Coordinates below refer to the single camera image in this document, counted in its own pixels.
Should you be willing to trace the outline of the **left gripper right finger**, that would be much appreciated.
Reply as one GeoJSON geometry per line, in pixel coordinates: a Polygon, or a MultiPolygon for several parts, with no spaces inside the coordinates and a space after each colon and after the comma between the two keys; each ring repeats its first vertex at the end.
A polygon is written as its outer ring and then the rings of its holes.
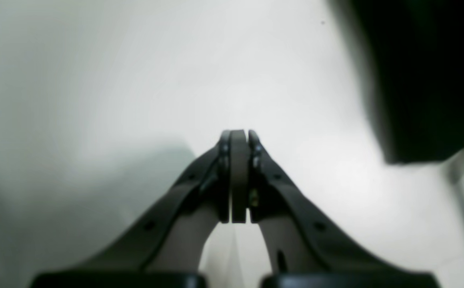
{"type": "Polygon", "coordinates": [[[272,274],[262,288],[437,288],[359,245],[272,159],[255,131],[232,131],[232,222],[261,230],[272,274]]]}

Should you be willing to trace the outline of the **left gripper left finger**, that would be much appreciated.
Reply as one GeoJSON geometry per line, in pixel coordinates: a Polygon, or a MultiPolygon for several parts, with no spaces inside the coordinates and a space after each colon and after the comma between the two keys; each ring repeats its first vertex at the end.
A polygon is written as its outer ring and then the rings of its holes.
{"type": "Polygon", "coordinates": [[[204,245],[230,221],[231,144],[226,130],[117,240],[72,268],[38,275],[31,287],[205,288],[204,245]]]}

